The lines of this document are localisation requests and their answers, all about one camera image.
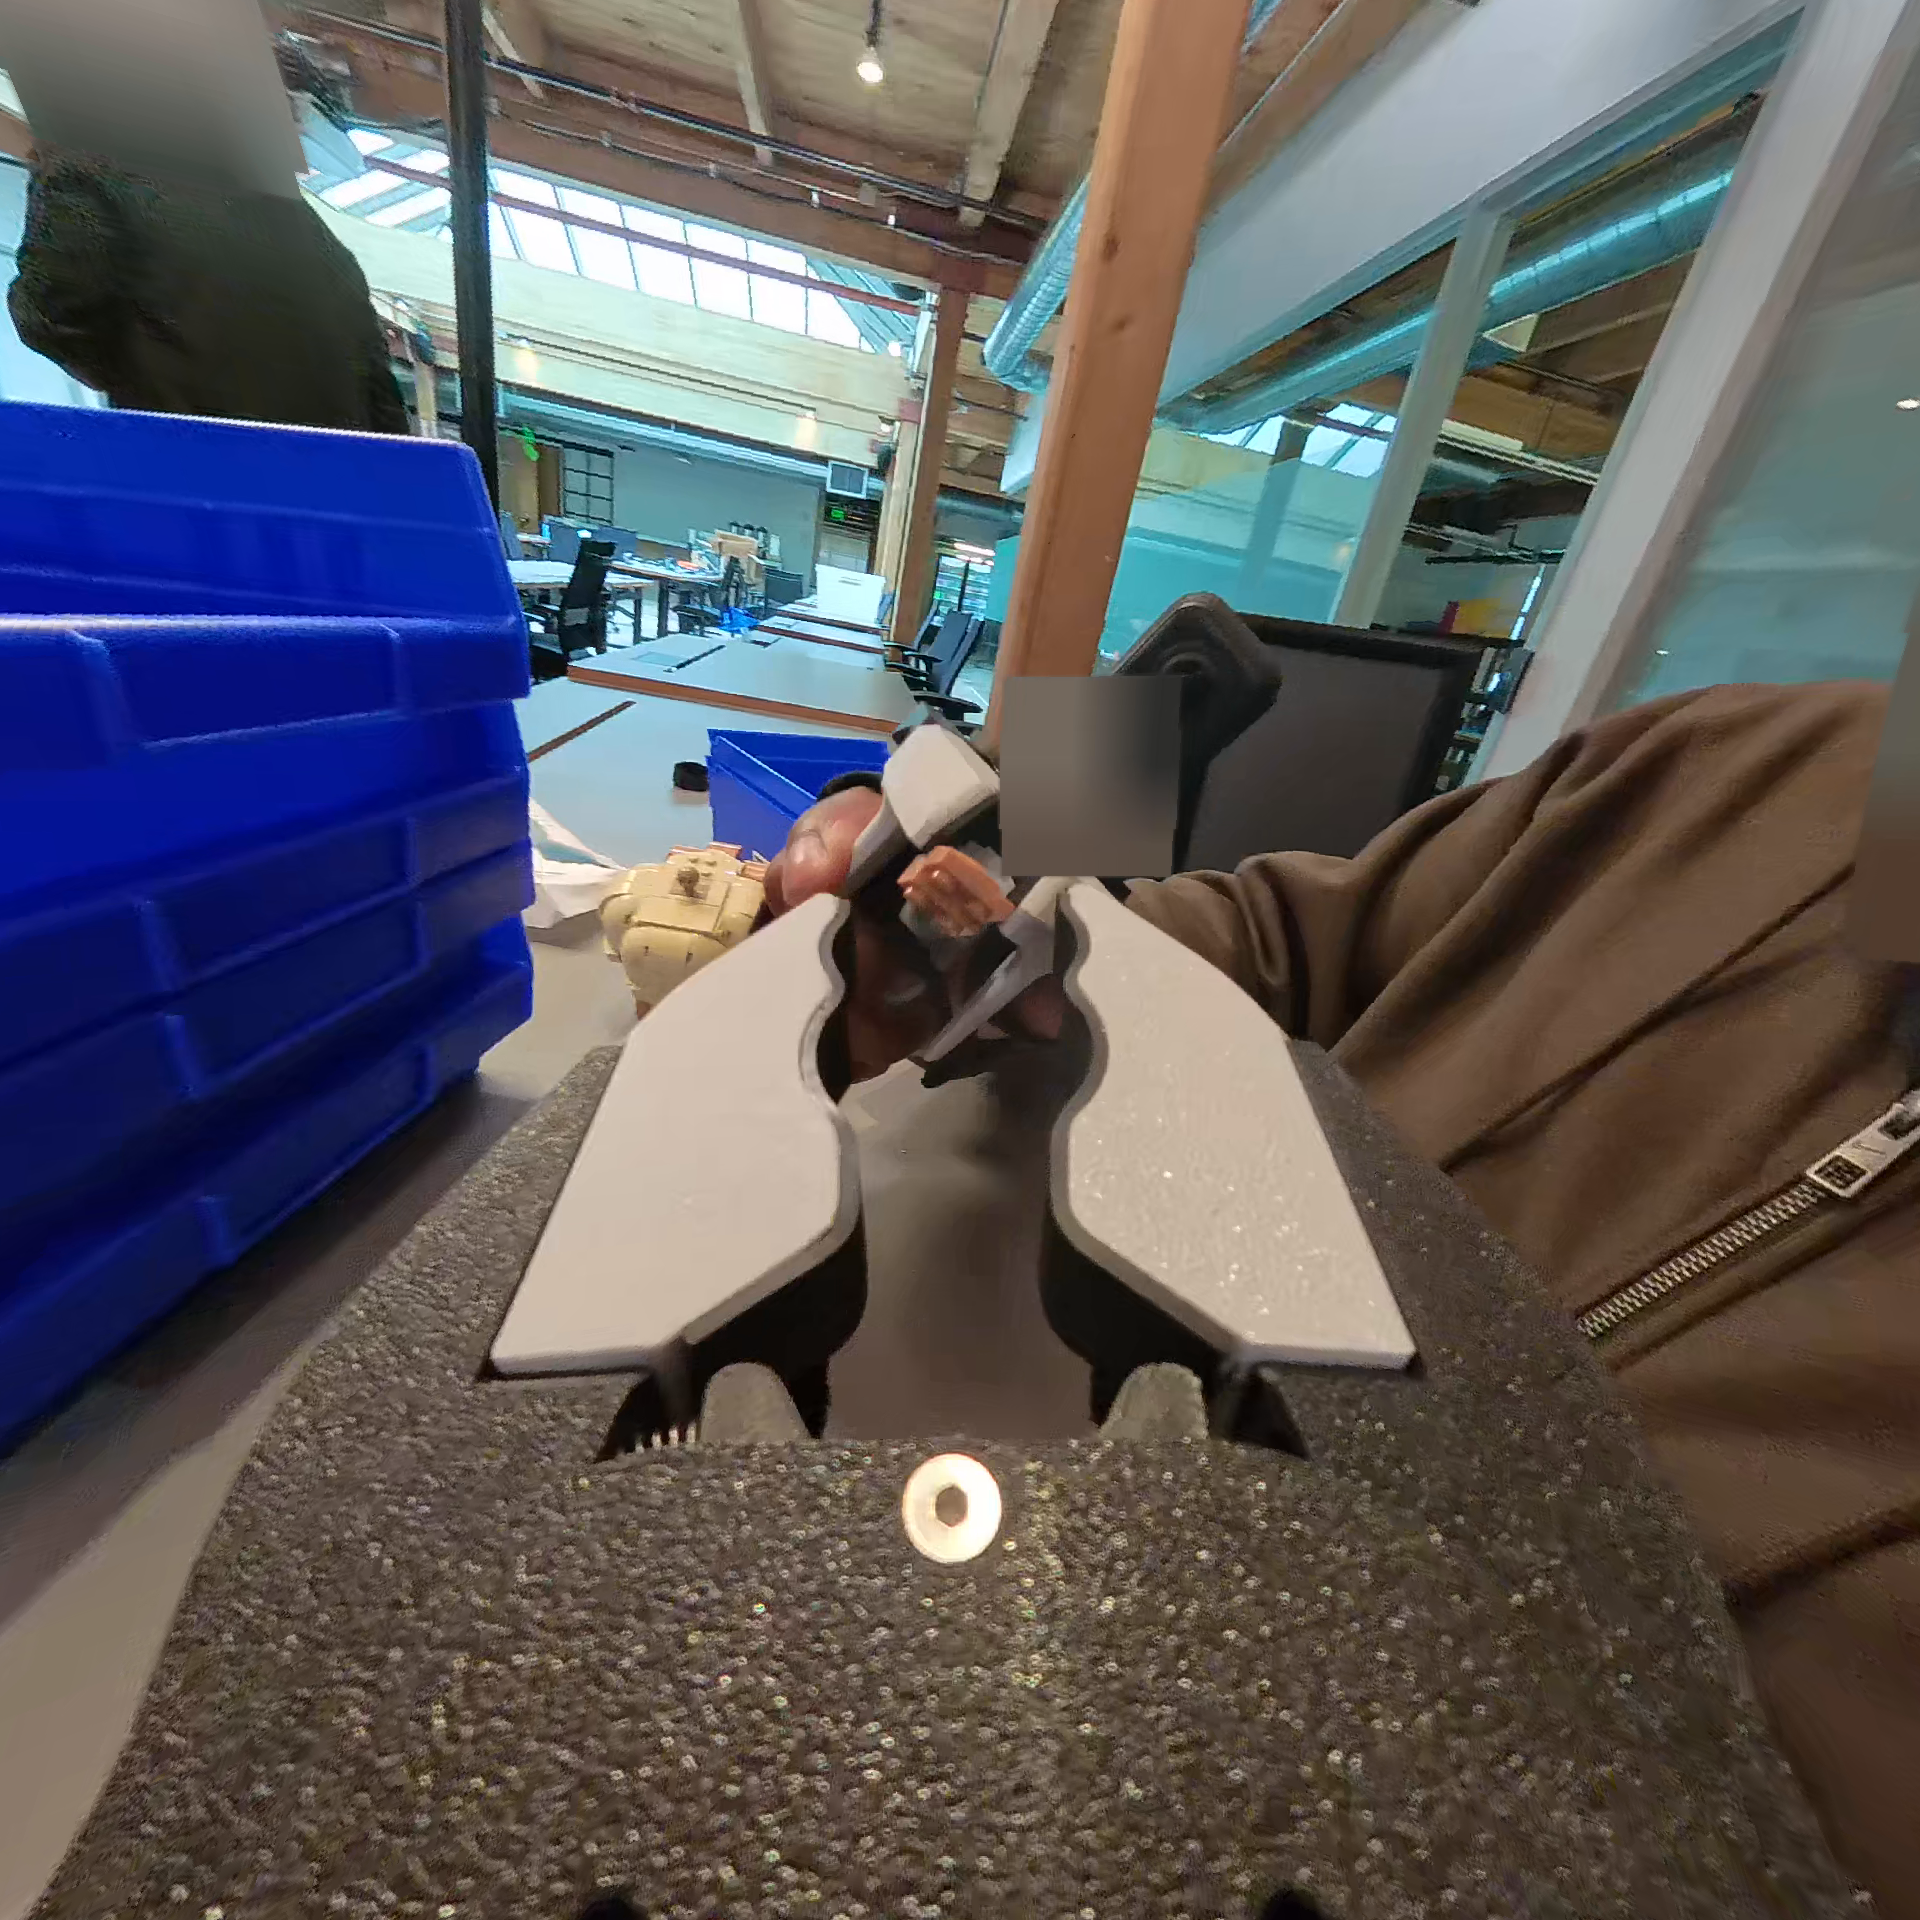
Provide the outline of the large black screen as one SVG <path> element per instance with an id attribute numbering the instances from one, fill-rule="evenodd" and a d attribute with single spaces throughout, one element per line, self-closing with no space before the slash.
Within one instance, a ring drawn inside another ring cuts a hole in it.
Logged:
<path id="1" fill-rule="evenodd" d="M 1174 867 L 1351 857 L 1438 789 L 1487 643 L 1238 612 L 1274 680 L 1197 775 Z"/>

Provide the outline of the small blue storage bin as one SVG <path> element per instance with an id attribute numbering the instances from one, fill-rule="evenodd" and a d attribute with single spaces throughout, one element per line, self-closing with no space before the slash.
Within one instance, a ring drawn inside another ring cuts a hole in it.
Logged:
<path id="1" fill-rule="evenodd" d="M 711 840 L 733 845 L 747 859 L 775 857 L 828 782 L 875 777 L 889 749 L 879 736 L 711 728 Z"/>

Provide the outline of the grey desk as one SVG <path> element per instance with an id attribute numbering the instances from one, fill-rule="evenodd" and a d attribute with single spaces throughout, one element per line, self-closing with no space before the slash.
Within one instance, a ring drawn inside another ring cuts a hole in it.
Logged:
<path id="1" fill-rule="evenodd" d="M 2 1915 L 28 1915 L 111 1775 L 191 1566 L 277 1404 L 349 1296 L 588 1051 L 634 1020 L 591 916 L 534 928 L 533 1017 L 476 1079 L 247 1261 L 203 1283 L 5 1448 Z M 843 1437 L 1043 1437 L 1087 1423 L 1087 1371 L 1028 1294 L 1043 1071 L 849 1093 L 871 1300 L 831 1366 Z"/>

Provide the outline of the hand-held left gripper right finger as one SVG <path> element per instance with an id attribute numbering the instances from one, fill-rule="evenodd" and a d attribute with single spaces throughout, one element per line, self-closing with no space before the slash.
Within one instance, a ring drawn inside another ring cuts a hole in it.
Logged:
<path id="1" fill-rule="evenodd" d="M 1404 1371 L 1413 1334 L 1286 1032 L 1095 880 L 1058 907 L 1090 1039 L 1049 1147 L 1069 1247 L 1214 1352 Z"/>

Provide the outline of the long wooden table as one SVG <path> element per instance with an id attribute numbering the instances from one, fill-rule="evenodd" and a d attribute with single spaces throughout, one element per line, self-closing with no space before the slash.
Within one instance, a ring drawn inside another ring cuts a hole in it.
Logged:
<path id="1" fill-rule="evenodd" d="M 807 638 L 670 636 L 571 657 L 566 678 L 871 736 L 923 717 L 922 703 L 878 656 Z"/>

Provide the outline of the wooden pillar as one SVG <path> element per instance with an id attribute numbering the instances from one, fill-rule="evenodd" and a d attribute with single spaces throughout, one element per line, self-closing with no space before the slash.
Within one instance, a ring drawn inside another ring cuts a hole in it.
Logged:
<path id="1" fill-rule="evenodd" d="M 918 435 L 903 521 L 903 552 L 895 575 L 891 647 L 915 643 L 927 612 L 934 581 L 934 516 L 941 487 L 953 381 L 970 316 L 970 292 L 943 284 L 933 304 L 930 350 L 918 396 Z"/>
<path id="2" fill-rule="evenodd" d="M 1243 1 L 1127 1 L 998 633 L 1015 684 L 1090 675 L 1241 59 Z"/>

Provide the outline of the black office chair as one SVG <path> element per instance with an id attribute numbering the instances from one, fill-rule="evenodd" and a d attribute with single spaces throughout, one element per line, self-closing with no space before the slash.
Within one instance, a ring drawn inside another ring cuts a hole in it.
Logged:
<path id="1" fill-rule="evenodd" d="M 889 654 L 889 664 L 933 717 L 970 731 L 975 727 L 980 703 L 953 688 L 975 647 L 996 638 L 996 633 L 995 621 L 964 607 L 933 611 L 918 636 Z"/>
<path id="2" fill-rule="evenodd" d="M 561 680 L 575 656 L 609 652 L 609 568 L 613 541 L 583 540 L 571 571 L 550 604 L 525 604 L 534 684 Z"/>

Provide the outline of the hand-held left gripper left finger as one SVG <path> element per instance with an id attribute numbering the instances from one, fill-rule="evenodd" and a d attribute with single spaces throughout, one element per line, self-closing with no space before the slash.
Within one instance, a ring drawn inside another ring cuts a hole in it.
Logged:
<path id="1" fill-rule="evenodd" d="M 497 1374 L 663 1359 L 851 1247 L 857 1149 L 820 1070 L 845 921 L 845 897 L 809 897 L 636 1024 L 497 1328 Z"/>

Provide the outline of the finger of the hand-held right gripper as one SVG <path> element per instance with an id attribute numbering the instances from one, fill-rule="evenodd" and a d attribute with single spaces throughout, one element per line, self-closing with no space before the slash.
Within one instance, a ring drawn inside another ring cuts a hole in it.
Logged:
<path id="1" fill-rule="evenodd" d="M 915 857 L 953 845 L 959 830 L 998 801 L 998 772 L 967 736 L 946 727 L 903 731 L 879 772 L 879 801 L 851 855 L 851 901 Z"/>
<path id="2" fill-rule="evenodd" d="M 943 1064 L 959 1046 L 986 1039 L 1002 1015 L 1057 968 L 1058 901 L 1018 901 L 1003 918 L 986 925 L 964 945 L 978 981 L 963 992 L 946 1024 L 915 1051 L 915 1064 Z"/>

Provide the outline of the torn white paper bag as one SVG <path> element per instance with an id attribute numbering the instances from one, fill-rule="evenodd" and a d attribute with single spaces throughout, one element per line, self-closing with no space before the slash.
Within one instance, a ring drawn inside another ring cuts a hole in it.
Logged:
<path id="1" fill-rule="evenodd" d="M 621 888 L 629 867 L 588 847 L 539 801 L 527 801 L 534 897 L 521 918 L 527 928 L 558 928 L 596 916 Z"/>

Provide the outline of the tan brown brick toy figure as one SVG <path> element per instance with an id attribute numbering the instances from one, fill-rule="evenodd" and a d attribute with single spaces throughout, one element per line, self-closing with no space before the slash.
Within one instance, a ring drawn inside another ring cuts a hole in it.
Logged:
<path id="1" fill-rule="evenodd" d="M 596 918 L 638 1020 L 755 929 L 765 872 L 765 859 L 727 844 L 671 847 L 626 871 Z"/>

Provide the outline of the small orange brick assembly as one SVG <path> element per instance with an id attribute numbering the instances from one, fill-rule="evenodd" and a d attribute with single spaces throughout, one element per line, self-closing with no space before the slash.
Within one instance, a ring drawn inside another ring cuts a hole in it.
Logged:
<path id="1" fill-rule="evenodd" d="M 927 939 L 939 942 L 970 942 L 1018 912 L 1003 880 L 953 845 L 930 847 L 908 862 L 899 893 L 903 912 L 923 925 Z"/>

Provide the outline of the person's right hand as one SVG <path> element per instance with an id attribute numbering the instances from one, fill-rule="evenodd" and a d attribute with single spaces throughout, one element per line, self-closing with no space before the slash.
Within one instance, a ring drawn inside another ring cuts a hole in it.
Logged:
<path id="1" fill-rule="evenodd" d="M 763 881 L 763 921 L 813 896 L 851 896 L 851 855 L 875 813 L 879 790 L 843 784 L 809 806 L 789 832 Z M 855 901 L 837 945 L 845 992 L 823 1041 L 823 1081 L 831 1094 L 883 1077 L 915 1056 L 953 1015 L 975 973 L 970 942 L 927 939 L 899 893 Z"/>

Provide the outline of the person's brown jacket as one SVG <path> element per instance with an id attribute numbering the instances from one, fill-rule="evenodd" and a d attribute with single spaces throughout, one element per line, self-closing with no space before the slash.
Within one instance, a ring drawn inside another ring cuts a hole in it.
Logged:
<path id="1" fill-rule="evenodd" d="M 1575 1316 L 1834 1856 L 1916 1915 L 1916 968 L 1846 934 L 1885 719 L 1870 680 L 1701 688 L 1351 857 L 1130 907 L 1340 1061 Z"/>

